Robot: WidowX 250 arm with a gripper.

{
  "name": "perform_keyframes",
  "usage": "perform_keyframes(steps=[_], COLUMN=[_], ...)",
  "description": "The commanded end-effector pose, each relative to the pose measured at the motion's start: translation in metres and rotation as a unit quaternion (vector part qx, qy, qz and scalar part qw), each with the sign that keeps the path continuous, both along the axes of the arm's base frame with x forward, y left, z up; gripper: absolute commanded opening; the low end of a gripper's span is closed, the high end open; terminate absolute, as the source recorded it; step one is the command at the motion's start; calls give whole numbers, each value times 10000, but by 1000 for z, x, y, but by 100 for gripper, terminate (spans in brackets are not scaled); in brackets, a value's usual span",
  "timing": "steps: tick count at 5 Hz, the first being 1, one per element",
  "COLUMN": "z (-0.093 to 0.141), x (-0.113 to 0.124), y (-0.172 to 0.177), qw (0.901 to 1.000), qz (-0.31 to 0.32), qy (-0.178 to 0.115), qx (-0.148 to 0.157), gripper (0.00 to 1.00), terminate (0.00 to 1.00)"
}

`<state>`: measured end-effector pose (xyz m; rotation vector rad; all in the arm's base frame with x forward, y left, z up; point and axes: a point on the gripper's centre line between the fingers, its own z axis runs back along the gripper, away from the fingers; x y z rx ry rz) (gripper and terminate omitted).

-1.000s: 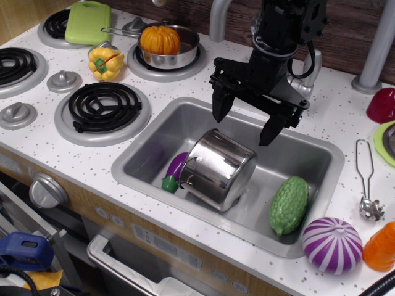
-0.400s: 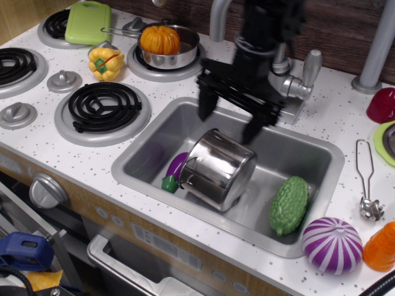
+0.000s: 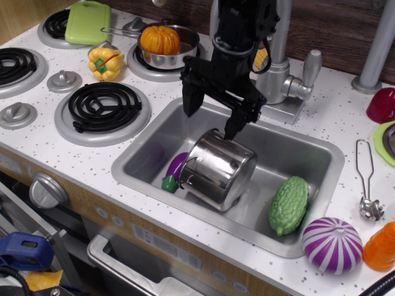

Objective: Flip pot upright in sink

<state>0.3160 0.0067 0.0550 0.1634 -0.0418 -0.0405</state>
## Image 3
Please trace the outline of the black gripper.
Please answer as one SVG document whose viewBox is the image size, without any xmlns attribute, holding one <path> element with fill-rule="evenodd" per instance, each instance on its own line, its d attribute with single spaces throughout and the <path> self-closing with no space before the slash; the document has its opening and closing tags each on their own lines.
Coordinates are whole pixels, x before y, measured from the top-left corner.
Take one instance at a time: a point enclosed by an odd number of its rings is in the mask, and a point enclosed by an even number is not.
<svg viewBox="0 0 395 296">
<path fill-rule="evenodd" d="M 232 140 L 249 122 L 256 122 L 266 99 L 250 81 L 256 49 L 247 52 L 215 48 L 210 60 L 187 56 L 181 71 L 183 110 L 191 117 L 205 95 L 232 109 L 225 139 Z"/>
</svg>

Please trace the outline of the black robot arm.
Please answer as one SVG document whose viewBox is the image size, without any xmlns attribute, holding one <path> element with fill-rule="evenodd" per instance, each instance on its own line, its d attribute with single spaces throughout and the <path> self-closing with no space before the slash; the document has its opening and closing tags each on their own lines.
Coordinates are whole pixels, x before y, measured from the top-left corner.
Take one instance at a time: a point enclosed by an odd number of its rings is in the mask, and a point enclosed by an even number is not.
<svg viewBox="0 0 395 296">
<path fill-rule="evenodd" d="M 250 81 L 260 44 L 268 45 L 280 18 L 276 1 L 219 1 L 210 60 L 187 56 L 181 71 L 183 110 L 191 117 L 209 96 L 231 109 L 225 139 L 256 122 L 267 100 Z"/>
</svg>

